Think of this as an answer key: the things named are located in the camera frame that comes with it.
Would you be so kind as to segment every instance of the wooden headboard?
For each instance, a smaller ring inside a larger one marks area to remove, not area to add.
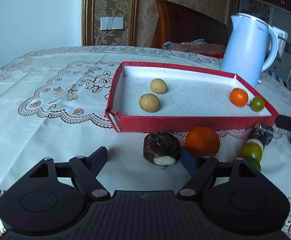
[[[221,23],[203,13],[166,0],[155,0],[159,19],[151,47],[162,49],[163,43],[181,43],[204,39],[207,43],[228,44],[228,33]]]

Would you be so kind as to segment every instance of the green fruit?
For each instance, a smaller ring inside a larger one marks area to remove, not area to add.
[[[265,106],[265,102],[262,98],[260,97],[255,97],[252,99],[251,101],[251,109],[254,111],[254,112],[260,112],[263,110]]]
[[[239,157],[252,157],[258,162],[262,159],[262,149],[256,143],[246,143],[239,151]]]
[[[244,157],[244,159],[258,171],[261,171],[261,165],[257,160],[253,159],[252,157]]]

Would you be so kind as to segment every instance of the tablecloth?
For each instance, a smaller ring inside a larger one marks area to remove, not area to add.
[[[0,69],[0,196],[43,157],[66,162],[76,155],[88,156],[100,146],[107,147],[109,160],[97,179],[111,194],[115,190],[177,192],[185,184],[190,177],[180,162],[165,169],[151,165],[143,158],[146,134],[116,133],[105,118],[113,74],[122,61],[212,69],[219,69],[221,63],[191,53],[123,46],[48,49],[15,59]],[[256,89],[280,114],[291,116],[291,92],[266,73],[261,81]],[[274,139],[263,153],[262,173],[290,201],[282,230],[291,238],[291,133],[274,130]],[[217,131],[221,147],[216,157],[233,161],[249,131]],[[174,134],[183,144],[186,134]],[[0,235],[4,231],[0,222]]]

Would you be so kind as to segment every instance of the ribbed black surface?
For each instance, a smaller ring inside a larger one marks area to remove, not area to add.
[[[0,239],[288,240],[281,232],[266,236],[229,233],[207,220],[196,203],[178,200],[171,191],[117,191],[112,199],[93,203],[80,222],[63,232],[50,236],[22,236],[9,231]]]

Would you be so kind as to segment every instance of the red box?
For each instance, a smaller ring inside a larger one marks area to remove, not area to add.
[[[155,94],[162,107],[148,113],[140,108],[139,98],[154,94],[150,89],[154,78],[163,79],[168,91]],[[230,102],[235,87],[244,89],[249,101],[262,97],[235,74],[184,65],[122,62],[114,74],[105,116],[117,132],[187,132],[197,126],[215,131],[246,129],[257,122],[273,126],[279,114],[264,98],[265,108],[260,112]]]

